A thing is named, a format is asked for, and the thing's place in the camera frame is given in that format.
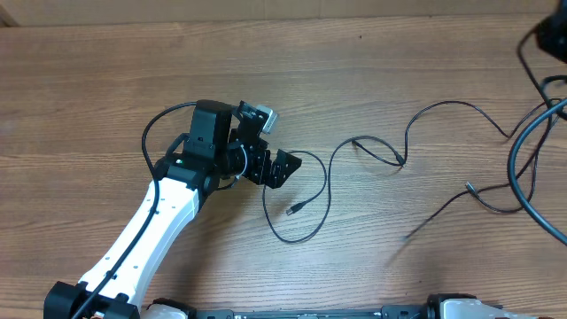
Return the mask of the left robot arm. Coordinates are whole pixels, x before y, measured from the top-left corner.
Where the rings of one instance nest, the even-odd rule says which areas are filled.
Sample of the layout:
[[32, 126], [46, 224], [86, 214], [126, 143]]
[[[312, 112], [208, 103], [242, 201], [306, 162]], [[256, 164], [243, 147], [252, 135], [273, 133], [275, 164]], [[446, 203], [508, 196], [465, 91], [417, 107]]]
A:
[[264, 105], [213, 100], [190, 103], [189, 131], [181, 133], [151, 172], [143, 203], [101, 260], [77, 284], [57, 282], [48, 292], [46, 318], [194, 318], [194, 308], [168, 299], [145, 306], [159, 265], [182, 230], [195, 219], [223, 179], [245, 178], [281, 187], [301, 165], [288, 152], [270, 157], [262, 135], [278, 115]]

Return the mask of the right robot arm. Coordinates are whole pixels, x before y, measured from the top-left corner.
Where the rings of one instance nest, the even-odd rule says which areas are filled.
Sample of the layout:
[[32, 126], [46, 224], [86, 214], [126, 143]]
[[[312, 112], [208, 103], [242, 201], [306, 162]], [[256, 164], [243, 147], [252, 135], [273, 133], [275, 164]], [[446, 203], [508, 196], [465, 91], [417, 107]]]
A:
[[538, 24], [536, 42], [542, 51], [566, 62], [566, 0], [560, 0], [555, 12]]

